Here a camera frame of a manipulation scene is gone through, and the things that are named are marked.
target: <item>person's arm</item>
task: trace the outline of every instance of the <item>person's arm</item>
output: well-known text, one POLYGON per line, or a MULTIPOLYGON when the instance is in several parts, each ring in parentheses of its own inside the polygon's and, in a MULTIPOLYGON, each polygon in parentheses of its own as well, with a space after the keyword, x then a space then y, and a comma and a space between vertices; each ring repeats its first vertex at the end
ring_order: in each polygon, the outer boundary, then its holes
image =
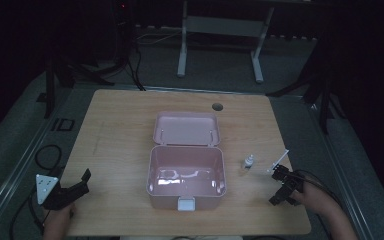
POLYGON ((304 192, 294 191, 291 197, 309 210, 327 219, 332 238, 358 239, 345 212, 327 193, 311 183, 304 182, 304 192))
POLYGON ((71 203, 67 207, 58 210, 45 210, 45 222, 43 223, 43 240, 64 239, 70 226, 71 214, 75 212, 75 205, 71 203))

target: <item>black cable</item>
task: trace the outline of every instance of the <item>black cable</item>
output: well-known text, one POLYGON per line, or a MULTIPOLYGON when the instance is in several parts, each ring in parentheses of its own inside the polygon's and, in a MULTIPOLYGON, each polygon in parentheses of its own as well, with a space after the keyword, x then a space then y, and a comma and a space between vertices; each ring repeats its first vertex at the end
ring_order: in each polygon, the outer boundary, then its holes
POLYGON ((135 83, 136 87, 140 90, 140 91, 146 91, 146 89, 142 86, 142 84, 139 82, 139 79, 137 78, 138 76, 138 73, 135 72, 133 70, 133 67, 132 67, 132 63, 130 62, 130 59, 127 60, 127 64, 129 65, 129 68, 130 68, 130 71, 132 73, 132 75, 130 75, 133 79, 133 82, 135 83))
POLYGON ((110 73, 114 73, 113 75, 117 74, 118 72, 121 72, 124 70, 124 68, 126 67, 126 63, 123 63, 122 61, 118 60, 114 66, 111 66, 111 67, 107 67, 107 68, 104 68, 104 69, 99 69, 99 70, 96 70, 94 71, 94 73, 98 74, 98 75, 106 75, 106 74, 110 74, 110 73))
POLYGON ((336 105, 336 103, 332 100, 331 97, 329 97, 329 102, 332 104, 333 108, 335 109, 336 113, 338 113, 339 117, 342 119, 347 119, 347 117, 344 115, 344 113, 339 109, 339 107, 336 105))
POLYGON ((314 186, 316 186, 317 188, 319 188, 320 190, 322 190, 323 192, 328 194, 339 205, 339 207, 342 208, 342 204, 339 201, 338 197, 332 191, 330 191, 327 187, 325 187, 325 186, 323 186, 323 185, 321 185, 321 184, 319 184, 313 180, 307 179, 305 177, 296 176, 296 175, 290 174, 290 173, 287 173, 286 175, 313 184, 314 186))
POLYGON ((179 236, 179 237, 174 237, 172 238, 171 240, 194 240, 195 238, 192 238, 192 237, 186 237, 186 236, 179 236))
POLYGON ((109 79, 111 77, 114 77, 115 75, 121 73, 122 71, 126 70, 126 66, 127 66, 127 62, 126 64, 124 64, 124 66, 122 68, 120 68, 118 71, 112 73, 111 75, 105 75, 105 74, 101 74, 101 76, 104 78, 104 79, 109 79))
POLYGON ((316 214, 316 217, 319 219, 319 222, 320 222, 320 224, 322 225, 323 230, 325 231, 327 237, 331 240, 331 239, 332 239, 332 235, 330 234, 329 230, 327 230, 327 227, 326 227, 326 225, 324 224, 322 218, 320 217, 319 214, 316 214))
POLYGON ((142 86, 142 83, 139 80, 139 66, 140 66, 140 62, 142 60, 142 54, 137 47, 136 47, 136 53, 139 55, 139 60, 138 60, 138 64, 136 65, 135 76, 136 76, 136 80, 138 81, 138 83, 142 86))
POLYGON ((326 184, 324 184, 323 183, 323 181, 319 178, 319 177, 317 177, 315 174, 313 174, 312 172, 310 172, 310 171, 307 171, 307 170, 302 170, 302 169, 297 169, 297 170, 295 170, 294 172, 297 172, 297 173, 305 173, 305 174, 307 174, 307 175, 310 175, 312 178, 314 178, 315 180, 317 180, 317 182, 319 182, 321 185, 323 185, 323 186, 326 186, 326 184))
POLYGON ((267 236, 257 236, 257 237, 253 237, 253 238, 251 238, 250 240, 259 240, 259 239, 279 239, 279 240, 286 240, 286 238, 282 238, 282 237, 279 237, 279 236, 271 236, 271 235, 267 235, 267 236))
POLYGON ((43 218, 42 220, 42 224, 45 223, 46 219, 48 218, 49 214, 51 213, 51 210, 48 210, 48 213, 46 214, 46 216, 43 218))
MULTIPOLYGON (((46 145, 46 146, 43 146, 41 147, 39 150, 37 150, 36 154, 35 154, 35 162, 36 164, 42 168, 42 169, 45 169, 45 170, 49 170, 49 174, 51 174, 58 166, 58 164, 61 162, 61 158, 62 158, 62 150, 59 146, 55 145, 55 144, 50 144, 50 145, 46 145), (54 163, 54 165, 52 167, 45 167, 43 166, 40 161, 39 161, 39 154, 44 150, 44 149, 47 149, 47 148, 55 148, 58 150, 58 157, 54 163)), ((36 224, 36 226, 39 228, 39 230, 41 231, 41 233, 43 234, 43 223, 42 221, 39 220, 38 216, 36 215, 36 212, 34 211, 34 208, 33 208, 33 195, 36 193, 36 185, 33 186, 32 190, 30 191, 29 195, 27 196, 27 198, 23 201, 23 203, 18 207, 17 211, 15 212, 11 222, 10 222, 10 228, 9 228, 9 238, 10 240, 14 240, 14 225, 15 225, 15 221, 17 220, 17 217, 18 215, 20 214, 21 210, 23 209, 23 207, 28 203, 28 207, 29 207, 29 210, 30 210, 30 213, 34 219, 34 223, 36 224)))

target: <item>container latch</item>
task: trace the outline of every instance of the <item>container latch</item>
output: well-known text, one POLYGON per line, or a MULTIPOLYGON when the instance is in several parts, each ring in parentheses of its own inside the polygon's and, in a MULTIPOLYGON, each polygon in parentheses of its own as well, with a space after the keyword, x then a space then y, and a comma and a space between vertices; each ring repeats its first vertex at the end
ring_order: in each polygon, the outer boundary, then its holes
POLYGON ((178 211, 195 211, 194 197, 179 197, 177 202, 178 211))

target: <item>tripod leg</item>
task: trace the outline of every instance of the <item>tripod leg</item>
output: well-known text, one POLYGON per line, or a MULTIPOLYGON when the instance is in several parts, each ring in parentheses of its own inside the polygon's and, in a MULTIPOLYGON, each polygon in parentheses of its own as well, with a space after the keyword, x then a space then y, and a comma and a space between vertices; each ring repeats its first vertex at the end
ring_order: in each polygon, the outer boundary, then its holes
POLYGON ((46 64, 46 112, 45 118, 51 116, 55 108, 55 84, 54 68, 52 58, 46 64))
POLYGON ((73 67, 74 69, 76 69, 77 71, 82 73, 85 77, 89 78, 92 81, 97 82, 98 84, 111 85, 111 86, 114 85, 114 83, 108 82, 107 80, 101 78, 98 74, 89 71, 87 68, 81 66, 80 64, 74 62, 73 60, 71 60, 70 58, 68 58, 66 56, 61 56, 61 59, 64 62, 66 62, 68 65, 70 65, 71 67, 73 67))
POLYGON ((330 97, 330 85, 332 83, 332 77, 329 76, 324 81, 324 89, 322 93, 322 103, 320 106, 320 118, 319 118, 319 124, 322 128, 322 131, 325 134, 329 134, 327 131, 327 116, 329 111, 329 97, 330 97))
POLYGON ((188 1, 183 1, 183 19, 182 19, 182 46, 180 47, 179 66, 177 67, 177 76, 184 77, 186 72, 186 58, 188 55, 187 40, 187 18, 188 1))
POLYGON ((285 88, 282 88, 278 91, 275 91, 275 92, 271 92, 271 93, 266 93, 266 96, 268 97, 280 97, 280 96, 283 96, 285 95, 286 93, 292 91, 292 90, 295 90, 299 87, 302 87, 304 86, 305 84, 309 84, 309 83, 312 83, 314 80, 317 79, 317 75, 311 75, 307 78, 305 78, 304 80, 298 80, 294 83, 292 83, 291 85, 285 87, 285 88))
POLYGON ((324 81, 324 76, 318 76, 317 81, 311 82, 302 97, 305 103, 313 104, 316 102, 317 98, 319 98, 320 94, 323 92, 324 81))

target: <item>small white object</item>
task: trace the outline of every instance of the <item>small white object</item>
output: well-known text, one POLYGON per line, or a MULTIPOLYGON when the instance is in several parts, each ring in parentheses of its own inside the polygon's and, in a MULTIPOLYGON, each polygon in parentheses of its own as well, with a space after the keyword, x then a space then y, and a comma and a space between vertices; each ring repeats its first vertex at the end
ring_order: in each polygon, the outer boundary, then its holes
POLYGON ((177 202, 178 211, 195 211, 194 197, 179 197, 177 202))
POLYGON ((55 185, 58 183, 58 178, 36 175, 37 203, 39 205, 45 202, 48 195, 52 192, 55 185))
POLYGON ((279 160, 277 160, 276 162, 274 162, 273 164, 272 164, 272 166, 269 168, 269 169, 267 169, 267 172, 272 172, 273 171, 273 169, 283 160, 283 158, 285 158, 286 157, 286 154, 288 154, 288 152, 289 152, 289 150, 288 149, 285 149, 285 152, 283 153, 283 155, 279 158, 279 160))
POLYGON ((249 170, 252 167, 252 164, 254 163, 254 155, 249 155, 247 158, 245 158, 244 162, 242 163, 242 169, 249 170))

